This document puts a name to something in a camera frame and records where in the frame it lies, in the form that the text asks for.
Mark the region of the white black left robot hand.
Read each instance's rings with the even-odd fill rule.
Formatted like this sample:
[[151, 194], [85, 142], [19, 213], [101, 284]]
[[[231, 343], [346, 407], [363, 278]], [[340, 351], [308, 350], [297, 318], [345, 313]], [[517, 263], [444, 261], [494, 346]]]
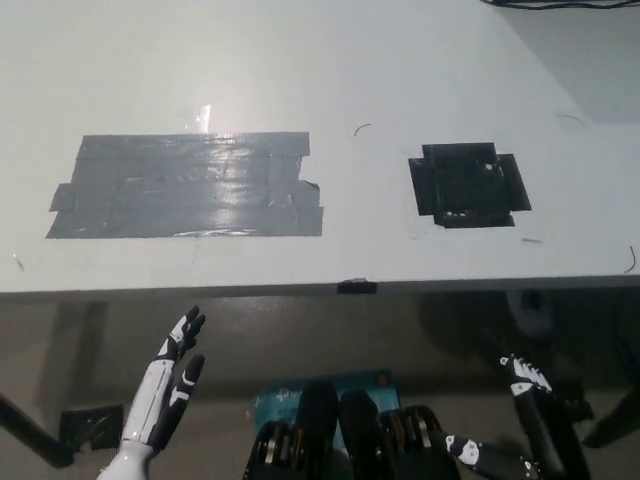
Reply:
[[196, 354], [181, 372], [175, 369], [197, 343], [206, 316], [193, 306], [169, 332], [148, 364], [126, 420], [122, 439], [164, 450], [193, 395], [205, 357]]

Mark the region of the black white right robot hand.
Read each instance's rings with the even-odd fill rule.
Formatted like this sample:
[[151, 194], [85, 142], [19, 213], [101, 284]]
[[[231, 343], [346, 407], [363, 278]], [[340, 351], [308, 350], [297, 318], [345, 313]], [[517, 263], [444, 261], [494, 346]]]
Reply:
[[542, 371], [514, 354], [501, 356], [499, 364], [531, 455], [446, 432], [433, 435], [432, 441], [485, 479], [589, 479], [569, 413]]

